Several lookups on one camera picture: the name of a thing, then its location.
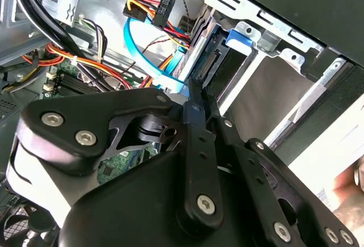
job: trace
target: cooling fan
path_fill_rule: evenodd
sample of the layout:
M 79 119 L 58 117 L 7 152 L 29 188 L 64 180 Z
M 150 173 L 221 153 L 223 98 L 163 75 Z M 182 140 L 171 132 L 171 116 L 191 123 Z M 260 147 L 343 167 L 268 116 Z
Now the cooling fan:
M 6 238 L 5 231 L 17 225 L 25 227 Z M 51 214 L 44 208 L 24 199 L 19 199 L 0 220 L 1 247 L 50 247 L 59 234 Z

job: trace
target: black plastic housing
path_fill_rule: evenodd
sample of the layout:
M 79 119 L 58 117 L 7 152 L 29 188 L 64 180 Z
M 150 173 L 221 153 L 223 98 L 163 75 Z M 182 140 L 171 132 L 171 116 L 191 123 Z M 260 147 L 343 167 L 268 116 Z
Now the black plastic housing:
M 163 30 L 163 28 L 167 25 L 167 21 L 169 15 L 175 5 L 176 0 L 161 0 L 158 6 L 158 9 L 155 13 L 152 24 Z
M 125 15 L 129 18 L 134 18 L 136 20 L 144 22 L 147 17 L 147 12 L 145 12 L 143 9 L 139 8 L 137 5 L 132 5 L 131 10 L 129 10 L 125 3 L 123 15 Z

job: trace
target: screw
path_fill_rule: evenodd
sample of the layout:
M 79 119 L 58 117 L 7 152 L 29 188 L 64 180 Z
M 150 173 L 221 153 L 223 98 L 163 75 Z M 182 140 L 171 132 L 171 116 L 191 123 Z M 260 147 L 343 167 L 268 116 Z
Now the screw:
M 258 148 L 260 148 L 261 150 L 264 149 L 264 146 L 261 142 L 255 142 L 255 144 L 257 145 Z
M 60 126 L 64 120 L 58 113 L 48 112 L 42 116 L 42 122 L 47 126 Z
M 200 111 L 200 108 L 195 104 L 192 104 L 192 108 L 198 112 Z
M 348 233 L 346 233 L 344 230 L 340 230 L 340 234 L 342 236 L 342 238 L 346 241 L 346 243 L 350 244 L 350 245 L 354 245 L 354 241 L 353 239 L 349 236 Z
M 290 242 L 291 241 L 291 235 L 288 231 L 288 229 L 279 222 L 274 223 L 274 231 L 277 233 L 279 238 L 283 240 L 284 242 Z
M 81 130 L 76 134 L 76 141 L 83 146 L 93 146 L 97 138 L 91 131 Z
M 157 95 L 157 99 L 162 102 L 167 102 L 167 99 L 165 99 L 162 95 Z
M 231 123 L 229 120 L 225 120 L 224 121 L 225 125 L 227 125 L 228 127 L 233 127 L 233 123 Z
M 338 67 L 340 67 L 341 63 L 339 61 L 334 62 L 333 66 L 335 69 L 337 69 Z
M 206 195 L 200 195 L 197 198 L 197 205 L 206 215 L 212 215 L 215 213 L 215 204 Z
M 329 239 L 331 239 L 331 241 L 333 243 L 336 243 L 338 244 L 339 243 L 339 239 L 338 237 L 336 236 L 336 234 L 334 233 L 334 231 L 332 231 L 330 228 L 326 227 L 325 228 L 325 232 L 326 234 L 328 235 Z

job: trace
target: metal panel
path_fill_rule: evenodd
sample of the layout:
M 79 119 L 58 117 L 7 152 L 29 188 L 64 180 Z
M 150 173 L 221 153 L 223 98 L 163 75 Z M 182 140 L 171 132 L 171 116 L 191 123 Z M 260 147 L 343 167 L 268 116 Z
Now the metal panel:
M 348 58 L 364 64 L 362 0 L 255 0 Z
M 340 116 L 346 114 L 346 110 L 364 93 L 364 69 L 359 66 L 353 68 L 350 63 L 346 63 L 342 76 L 339 77 L 326 92 L 323 98 L 312 110 L 309 110 L 304 120 L 300 122 L 297 129 L 286 137 L 286 140 L 276 149 L 278 156 L 285 162 L 291 164 L 301 153 L 303 153 L 320 135 L 322 135 L 331 124 Z M 363 113 L 357 112 L 352 118 L 360 121 Z M 314 155 L 324 157 L 329 156 L 329 147 L 334 142 L 322 143 L 325 151 L 316 150 Z
M 282 59 L 263 59 L 230 107 L 240 137 L 266 139 L 312 85 Z
M 6 171 L 19 112 L 30 101 L 37 98 L 37 93 L 26 89 L 0 94 L 0 175 Z
M 16 9 L 15 0 L 0 0 L 0 65 L 48 42 L 35 31 Z

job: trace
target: yellow wire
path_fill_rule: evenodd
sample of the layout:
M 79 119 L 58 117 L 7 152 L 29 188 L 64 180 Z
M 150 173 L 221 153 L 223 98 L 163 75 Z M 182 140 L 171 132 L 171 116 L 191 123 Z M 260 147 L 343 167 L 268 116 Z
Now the yellow wire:
M 26 77 L 24 77 L 23 79 L 21 79 L 21 81 L 19 81 L 19 82 L 22 83 L 22 82 L 28 80 L 32 76 L 32 74 L 35 72 L 36 69 L 37 68 L 33 69 Z M 6 89 L 4 89 L 4 91 L 5 92 L 8 92 L 8 91 L 10 91 L 13 88 L 14 88 L 14 86 L 10 86 L 10 87 L 7 87 Z
M 160 69 L 162 70 L 162 71 L 164 71 L 164 69 L 169 65 L 169 63 L 172 61 L 172 59 L 173 59 L 173 56 L 171 56 L 168 60 L 167 60 L 167 62 L 165 62 L 164 64 L 163 64 L 163 66 L 161 66 L 160 67 Z M 151 80 L 149 80 L 148 81 L 148 83 L 146 84 L 146 88 L 149 88 L 150 87 L 150 85 L 152 84 L 152 82 L 153 82 L 153 79 L 151 79 Z
M 179 43 L 173 36 L 171 36 L 171 35 L 169 35 L 169 34 L 167 34 L 171 39 L 172 39 L 172 41 L 174 42 L 174 43 L 176 43 L 178 46 L 181 46 L 181 47 L 183 47 L 183 48 L 186 48 L 186 49 L 188 49 L 188 46 L 186 46 L 186 45 L 183 45 L 182 43 Z
M 23 79 L 21 79 L 20 82 L 22 83 L 22 82 L 28 80 L 32 76 L 32 74 L 36 71 L 36 69 L 37 68 L 33 69 L 26 77 L 24 77 Z
M 126 1 L 126 6 L 129 10 L 131 10 L 131 3 L 139 6 L 140 8 L 142 8 L 145 12 L 147 12 L 151 17 L 154 17 L 155 16 L 155 12 L 152 11 L 152 10 L 149 10 L 148 7 L 144 6 L 143 4 L 141 4 L 140 2 L 136 1 L 136 0 L 127 0 Z M 182 43 L 179 43 L 173 36 L 167 34 L 174 43 L 176 43 L 178 46 L 181 46 L 183 48 L 186 48 L 188 49 L 189 47 L 186 46 L 186 45 L 183 45 Z
M 60 55 L 60 56 L 63 56 L 63 57 L 65 57 L 65 58 L 69 59 L 69 60 L 73 60 L 73 56 L 71 56 L 71 55 L 65 55 L 65 54 L 63 54 L 63 53 L 61 53 L 61 52 L 57 51 L 57 49 L 55 49 L 55 48 L 53 48 L 53 47 L 51 48 L 51 50 L 52 50 L 52 52 L 54 52 L 54 53 L 56 53 L 56 54 L 58 54 L 58 55 Z M 111 75 L 111 74 L 110 74 L 110 72 L 108 72 L 107 70 L 105 70 L 104 68 L 102 68 L 102 67 L 100 67 L 100 66 L 98 66 L 98 65 L 96 65 L 96 64 L 93 64 L 93 63 L 88 62 L 88 61 L 86 61 L 86 60 L 80 60 L 79 58 L 77 58 L 77 61 L 78 61 L 78 62 L 81 62 L 81 63 L 84 63 L 84 64 L 87 64 L 87 65 L 89 65 L 89 66 L 91 66 L 91 67 L 97 68 L 97 69 L 99 69 L 100 71 L 105 72 L 107 75 Z
M 147 6 L 142 5 L 140 2 L 136 1 L 136 0 L 127 0 L 126 1 L 126 6 L 129 10 L 131 10 L 131 5 L 130 3 L 134 3 L 135 5 L 139 6 L 140 8 L 142 8 L 145 12 L 147 12 L 152 18 L 155 16 L 155 12 L 149 10 L 149 8 Z

